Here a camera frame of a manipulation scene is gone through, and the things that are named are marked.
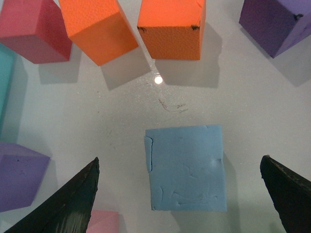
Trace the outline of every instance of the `teal foam block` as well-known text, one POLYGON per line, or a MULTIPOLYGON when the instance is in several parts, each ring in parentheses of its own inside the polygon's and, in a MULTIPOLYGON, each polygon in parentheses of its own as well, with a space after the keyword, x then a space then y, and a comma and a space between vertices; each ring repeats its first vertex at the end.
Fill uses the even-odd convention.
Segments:
POLYGON ((153 210, 227 211, 220 125, 146 130, 153 210))
POLYGON ((0 129, 14 60, 15 53, 6 46, 0 44, 0 129))

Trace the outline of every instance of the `white surface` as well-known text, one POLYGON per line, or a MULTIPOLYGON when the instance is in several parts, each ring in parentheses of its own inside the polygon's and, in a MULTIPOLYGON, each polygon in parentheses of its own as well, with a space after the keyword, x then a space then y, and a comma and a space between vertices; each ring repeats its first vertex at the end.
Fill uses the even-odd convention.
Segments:
POLYGON ((76 46, 68 63, 17 57, 1 139, 52 162, 31 207, 0 213, 0 232, 98 156, 94 209, 119 211, 120 233, 284 233, 259 164, 269 154, 311 179, 311 37, 272 59, 238 24, 242 0, 208 1, 202 60, 155 61, 140 3, 120 0, 140 49, 102 67, 76 46), (152 211, 145 129, 201 124, 223 126, 228 212, 152 211))

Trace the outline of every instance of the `light pink foam block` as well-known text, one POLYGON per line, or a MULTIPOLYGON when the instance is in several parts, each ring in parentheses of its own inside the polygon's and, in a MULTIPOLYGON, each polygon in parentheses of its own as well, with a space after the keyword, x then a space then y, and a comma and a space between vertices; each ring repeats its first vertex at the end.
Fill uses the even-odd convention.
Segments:
POLYGON ((86 233, 118 233, 119 213, 92 210, 86 233))

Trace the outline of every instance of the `crack in clay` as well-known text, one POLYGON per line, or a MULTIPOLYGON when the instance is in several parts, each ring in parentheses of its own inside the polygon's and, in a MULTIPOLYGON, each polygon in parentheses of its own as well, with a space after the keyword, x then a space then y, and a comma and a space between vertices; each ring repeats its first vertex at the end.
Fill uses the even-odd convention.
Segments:
POLYGON ((152 148, 153 148, 153 145, 154 145, 154 140, 151 137, 148 137, 148 136, 146 136, 146 137, 150 138, 150 140, 151 140, 151 151, 150 151, 150 165, 151 165, 151 168, 150 168, 149 172, 152 172, 152 148))
POLYGON ((164 193, 164 191, 163 191, 163 188, 160 187, 160 189, 161 189, 161 191, 162 191, 162 194, 161 194, 161 203, 160 203, 160 204, 162 204, 162 202, 163 202, 163 193, 164 193))

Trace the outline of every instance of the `black mark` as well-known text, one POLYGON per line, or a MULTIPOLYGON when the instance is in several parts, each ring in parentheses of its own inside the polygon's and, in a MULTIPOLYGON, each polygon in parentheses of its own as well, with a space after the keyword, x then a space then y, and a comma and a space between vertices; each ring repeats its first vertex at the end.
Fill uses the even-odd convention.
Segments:
POLYGON ((191 25, 191 28, 192 28, 192 30, 197 30, 197 29, 200 29, 200 26, 197 26, 197 25, 191 25))
POLYGON ((298 21, 301 17, 303 17, 303 14, 294 15, 294 19, 298 21))
POLYGON ((147 31, 145 28, 139 27, 139 26, 137 26, 137 29, 138 29, 138 30, 142 30, 143 32, 146 32, 146 31, 147 31))

